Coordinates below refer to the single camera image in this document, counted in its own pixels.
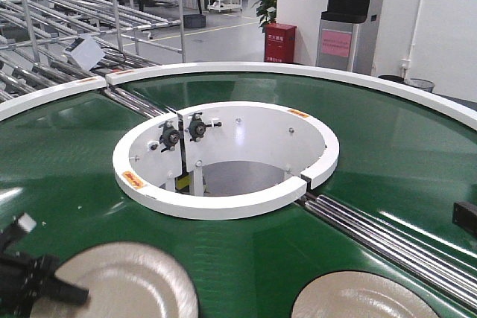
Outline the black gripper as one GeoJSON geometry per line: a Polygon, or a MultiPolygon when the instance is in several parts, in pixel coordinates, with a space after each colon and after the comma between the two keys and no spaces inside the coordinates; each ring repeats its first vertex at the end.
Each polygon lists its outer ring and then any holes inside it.
{"type": "Polygon", "coordinates": [[[46,296],[53,300],[84,305],[88,299],[87,288],[50,277],[60,265],[59,258],[49,254],[35,258],[24,252],[7,251],[9,246],[24,238],[36,225],[36,221],[23,212],[1,230],[2,314],[29,317],[35,301],[42,295],[45,283],[46,296]]]}

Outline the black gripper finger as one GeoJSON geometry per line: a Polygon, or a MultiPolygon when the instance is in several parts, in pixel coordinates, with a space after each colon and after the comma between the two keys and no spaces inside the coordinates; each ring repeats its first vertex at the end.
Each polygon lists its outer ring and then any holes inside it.
{"type": "Polygon", "coordinates": [[[453,205],[452,222],[475,237],[477,235],[476,205],[464,201],[455,202],[453,205]]]}

